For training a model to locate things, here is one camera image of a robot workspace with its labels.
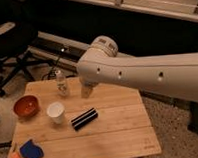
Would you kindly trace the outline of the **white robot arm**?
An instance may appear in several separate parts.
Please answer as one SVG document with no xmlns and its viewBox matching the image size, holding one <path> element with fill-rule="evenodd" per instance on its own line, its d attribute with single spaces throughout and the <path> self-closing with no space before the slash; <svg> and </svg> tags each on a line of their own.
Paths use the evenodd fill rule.
<svg viewBox="0 0 198 158">
<path fill-rule="evenodd" d="M 117 54 L 113 39 L 101 35 L 92 41 L 77 63 L 86 96 L 102 82 L 198 102 L 198 52 L 151 57 Z"/>
</svg>

